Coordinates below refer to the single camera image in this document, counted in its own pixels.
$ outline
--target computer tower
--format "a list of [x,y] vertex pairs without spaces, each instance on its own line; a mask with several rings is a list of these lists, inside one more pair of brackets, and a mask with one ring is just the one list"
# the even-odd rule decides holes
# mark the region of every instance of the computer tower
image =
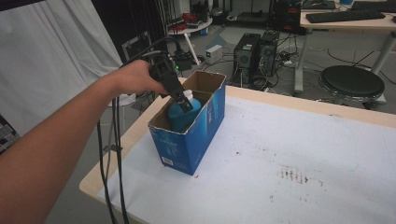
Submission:
[[244,83],[251,83],[260,61],[261,35],[245,33],[233,50],[233,73],[238,74]]
[[262,60],[262,70],[267,76],[274,74],[277,43],[279,32],[264,33],[261,41],[260,56]]

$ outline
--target white curtain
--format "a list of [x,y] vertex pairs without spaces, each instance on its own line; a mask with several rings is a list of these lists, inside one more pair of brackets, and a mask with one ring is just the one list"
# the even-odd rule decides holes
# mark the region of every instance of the white curtain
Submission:
[[91,0],[0,12],[0,114],[20,135],[120,65]]

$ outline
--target round black stool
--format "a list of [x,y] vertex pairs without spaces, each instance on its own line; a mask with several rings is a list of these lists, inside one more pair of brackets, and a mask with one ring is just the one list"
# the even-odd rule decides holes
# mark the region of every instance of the round black stool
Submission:
[[385,84],[380,77],[359,67],[336,65],[325,68],[319,77],[319,85],[335,97],[334,104],[343,100],[362,102],[370,109],[373,102],[384,92]]

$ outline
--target keyboard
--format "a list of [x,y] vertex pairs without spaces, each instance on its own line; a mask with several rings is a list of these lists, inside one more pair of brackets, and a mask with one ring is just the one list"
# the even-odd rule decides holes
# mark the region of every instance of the keyboard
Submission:
[[365,21],[384,19],[385,15],[376,10],[349,10],[323,13],[306,14],[306,19],[311,23],[333,22],[333,21]]
[[377,10],[379,12],[396,13],[396,1],[386,1],[386,2],[354,1],[351,9],[352,10],[372,9],[372,10]]

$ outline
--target forearm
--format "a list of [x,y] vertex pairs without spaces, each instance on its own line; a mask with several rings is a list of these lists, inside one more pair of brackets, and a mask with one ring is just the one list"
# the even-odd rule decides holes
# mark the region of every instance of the forearm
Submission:
[[111,75],[100,78],[0,157],[1,223],[6,218],[1,214],[12,211],[20,211],[18,223],[44,222],[93,127],[118,94]]

